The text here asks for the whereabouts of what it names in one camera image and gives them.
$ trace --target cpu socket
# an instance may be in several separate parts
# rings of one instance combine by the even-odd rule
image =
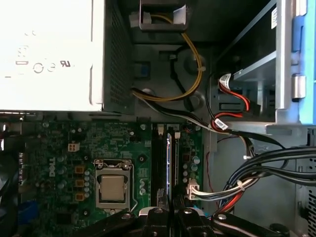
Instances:
[[[133,164],[130,160],[97,159],[94,161],[96,207],[109,212],[130,209]]]

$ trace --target white power supply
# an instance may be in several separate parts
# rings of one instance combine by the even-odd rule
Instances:
[[[0,110],[130,113],[131,42],[116,0],[1,1],[0,21]]]

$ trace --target green motherboard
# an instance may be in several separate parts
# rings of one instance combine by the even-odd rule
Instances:
[[[180,131],[178,182],[202,186],[202,130]],[[123,209],[134,214],[153,205],[151,123],[38,122],[38,147],[28,154],[28,182],[36,187],[39,217],[34,237],[71,236]]]

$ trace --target dell logo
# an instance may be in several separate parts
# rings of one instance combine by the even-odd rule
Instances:
[[[49,159],[49,176],[55,177],[55,157]]]

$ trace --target yellow and black wires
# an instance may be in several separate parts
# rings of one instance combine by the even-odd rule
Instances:
[[[162,20],[167,21],[168,23],[172,24],[172,21],[166,16],[154,14],[154,15],[151,15],[151,17],[159,18],[159,19],[162,19]],[[174,96],[174,97],[167,97],[167,98],[153,96],[153,95],[147,94],[147,93],[133,87],[132,88],[133,95],[135,95],[138,98],[142,98],[144,100],[147,100],[147,101],[167,102],[167,101],[183,100],[184,98],[194,94],[194,92],[197,90],[197,88],[199,87],[201,80],[202,80],[202,71],[203,71],[202,62],[201,62],[201,59],[200,59],[200,56],[198,54],[197,49],[193,45],[193,43],[190,40],[190,38],[188,37],[188,35],[186,33],[182,33],[181,35],[182,35],[183,39],[186,41],[186,43],[188,44],[188,46],[190,47],[190,49],[192,50],[192,52],[196,58],[196,61],[197,61],[197,79],[195,80],[192,87],[182,95],[178,95],[178,96]]]

